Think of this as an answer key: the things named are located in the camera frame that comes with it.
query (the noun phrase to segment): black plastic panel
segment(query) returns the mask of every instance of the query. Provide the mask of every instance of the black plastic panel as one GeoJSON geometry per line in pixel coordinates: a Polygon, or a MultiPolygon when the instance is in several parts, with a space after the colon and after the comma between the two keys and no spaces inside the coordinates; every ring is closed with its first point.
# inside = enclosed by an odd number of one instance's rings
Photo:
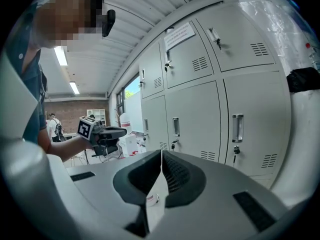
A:
{"type": "Polygon", "coordinates": [[[86,178],[90,178],[90,177],[93,177],[93,176],[96,176],[96,175],[92,171],[88,171],[88,172],[72,175],[72,176],[70,176],[70,178],[74,182],[76,182],[76,181],[81,181],[81,180],[84,180],[86,178]]]}
{"type": "Polygon", "coordinates": [[[260,232],[276,222],[248,192],[240,192],[233,197],[260,232]]]}

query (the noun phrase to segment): ventilation slot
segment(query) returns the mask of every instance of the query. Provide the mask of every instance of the ventilation slot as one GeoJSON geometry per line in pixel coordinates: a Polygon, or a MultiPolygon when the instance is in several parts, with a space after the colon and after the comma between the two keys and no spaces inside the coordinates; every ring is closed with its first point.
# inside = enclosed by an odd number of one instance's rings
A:
{"type": "Polygon", "coordinates": [[[194,71],[203,70],[208,67],[206,57],[201,57],[192,61],[194,71]]]}
{"type": "Polygon", "coordinates": [[[161,86],[162,83],[161,83],[161,77],[157,78],[154,80],[154,88],[157,88],[159,86],[161,86]]]}
{"type": "Polygon", "coordinates": [[[277,154],[267,154],[264,157],[261,168],[273,167],[277,160],[277,154]]]}
{"type": "Polygon", "coordinates": [[[200,157],[203,159],[208,159],[211,161],[215,160],[215,153],[208,152],[208,151],[201,151],[200,157]]]}
{"type": "Polygon", "coordinates": [[[161,150],[168,150],[167,143],[160,142],[160,149],[161,150]]]}
{"type": "Polygon", "coordinates": [[[250,44],[255,56],[268,55],[268,51],[262,42],[250,44]]]}

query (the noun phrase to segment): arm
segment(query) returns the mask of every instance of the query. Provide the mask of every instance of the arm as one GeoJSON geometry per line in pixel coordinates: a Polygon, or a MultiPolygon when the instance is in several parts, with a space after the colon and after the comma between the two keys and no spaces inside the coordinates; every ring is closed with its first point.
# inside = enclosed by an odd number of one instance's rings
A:
{"type": "Polygon", "coordinates": [[[92,149],[89,141],[80,136],[68,139],[63,142],[51,142],[47,129],[42,129],[38,134],[38,145],[47,153],[56,155],[63,162],[80,153],[85,149],[92,149]]]}
{"type": "Polygon", "coordinates": [[[49,139],[52,140],[52,127],[49,125],[49,139]]]}

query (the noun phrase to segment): person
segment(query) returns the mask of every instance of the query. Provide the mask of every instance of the person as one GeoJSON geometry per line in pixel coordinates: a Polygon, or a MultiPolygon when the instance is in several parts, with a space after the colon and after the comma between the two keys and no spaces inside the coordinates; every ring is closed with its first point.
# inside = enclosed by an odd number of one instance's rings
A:
{"type": "Polygon", "coordinates": [[[49,123],[49,138],[53,141],[53,142],[61,142],[60,140],[60,136],[63,134],[62,129],[59,132],[58,127],[61,126],[61,122],[58,118],[56,118],[56,114],[51,113],[49,115],[50,117],[50,123],[49,123]]]}
{"type": "Polygon", "coordinates": [[[92,146],[80,136],[64,142],[50,140],[44,110],[47,79],[39,64],[41,48],[61,46],[77,34],[92,31],[101,19],[103,3],[104,0],[49,0],[39,8],[32,4],[19,18],[5,44],[13,68],[38,101],[23,138],[62,161],[92,146]]]}

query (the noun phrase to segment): metal locker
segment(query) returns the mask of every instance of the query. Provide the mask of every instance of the metal locker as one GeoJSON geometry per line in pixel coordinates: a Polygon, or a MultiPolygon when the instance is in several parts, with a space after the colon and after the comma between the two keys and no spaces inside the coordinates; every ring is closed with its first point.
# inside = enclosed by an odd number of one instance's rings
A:
{"type": "Polygon", "coordinates": [[[275,63],[264,39],[239,8],[212,8],[200,13],[197,20],[210,40],[222,72],[275,63]]]}
{"type": "Polygon", "coordinates": [[[221,138],[220,104],[215,81],[165,96],[169,147],[218,162],[221,138]]]}
{"type": "Polygon", "coordinates": [[[248,176],[272,174],[284,152],[286,133],[286,96],[280,73],[230,76],[224,84],[229,112],[225,163],[248,176]]]}
{"type": "Polygon", "coordinates": [[[139,59],[142,98],[164,90],[160,46],[156,42],[139,59]]]}
{"type": "Polygon", "coordinates": [[[143,102],[141,110],[146,150],[169,150],[165,96],[143,102]]]}
{"type": "Polygon", "coordinates": [[[195,35],[164,54],[165,62],[170,65],[166,67],[167,72],[163,70],[168,88],[210,76],[214,73],[205,45],[193,22],[190,21],[189,23],[195,35]]]}

